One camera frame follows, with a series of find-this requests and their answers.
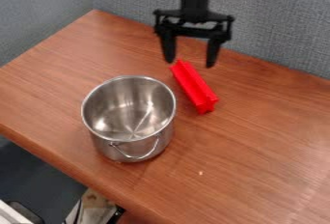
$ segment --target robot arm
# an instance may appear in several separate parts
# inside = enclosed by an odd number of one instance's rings
[[[173,63],[175,58],[177,36],[209,39],[206,66],[214,66],[222,43],[231,39],[234,18],[209,10],[209,0],[181,0],[181,10],[155,10],[155,32],[161,37],[165,59]],[[210,29],[187,26],[215,22]]]

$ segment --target pot rim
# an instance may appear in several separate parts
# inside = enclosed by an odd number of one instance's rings
[[[169,91],[170,93],[170,96],[171,96],[171,99],[173,99],[173,110],[171,110],[171,114],[170,114],[170,117],[167,119],[167,122],[165,123],[165,125],[157,130],[154,131],[151,134],[143,136],[143,137],[138,137],[138,138],[133,138],[133,139],[117,139],[117,138],[111,138],[108,136],[104,136],[104,135],[100,135],[98,132],[95,132],[91,128],[91,126],[88,125],[87,123],[87,120],[86,120],[86,117],[84,117],[84,109],[86,109],[86,105],[87,105],[87,102],[91,98],[91,95],[108,83],[114,82],[114,81],[118,81],[118,80],[122,80],[122,79],[131,79],[131,78],[139,78],[139,79],[147,79],[147,80],[151,80],[154,82],[158,82]],[[83,118],[83,122],[84,122],[84,125],[86,127],[88,128],[90,132],[99,138],[110,141],[110,142],[123,142],[123,143],[129,143],[129,142],[135,142],[135,141],[141,141],[141,140],[145,140],[153,136],[155,136],[158,133],[161,133],[166,128],[167,126],[170,125],[173,119],[174,119],[174,116],[175,116],[175,112],[177,112],[177,98],[175,98],[175,95],[174,95],[174,92],[170,90],[170,88],[167,87],[167,85],[158,79],[150,77],[150,76],[146,76],[146,75],[121,75],[121,76],[117,76],[114,78],[111,78],[110,80],[104,81],[103,83],[100,83],[91,91],[90,93],[87,94],[84,100],[83,100],[83,104],[82,104],[82,118]]]

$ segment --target red object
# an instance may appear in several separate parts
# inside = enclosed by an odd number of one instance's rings
[[[206,85],[193,65],[178,60],[177,64],[170,67],[170,70],[199,113],[203,114],[213,111],[214,104],[219,101],[219,98]]]

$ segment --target stainless steel pot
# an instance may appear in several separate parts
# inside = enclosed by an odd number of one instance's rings
[[[96,148],[123,162],[157,156],[170,142],[175,107],[174,93],[159,80],[127,75],[106,81],[82,107]]]

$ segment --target wooden tabletop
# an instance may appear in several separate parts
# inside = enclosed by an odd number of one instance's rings
[[[92,11],[0,69],[0,133],[146,223],[329,223],[330,81],[231,50],[207,70],[203,42],[178,48],[221,97],[214,112],[198,115],[153,28]],[[133,164],[99,154],[80,117],[90,90],[123,74],[178,98],[165,153]]]

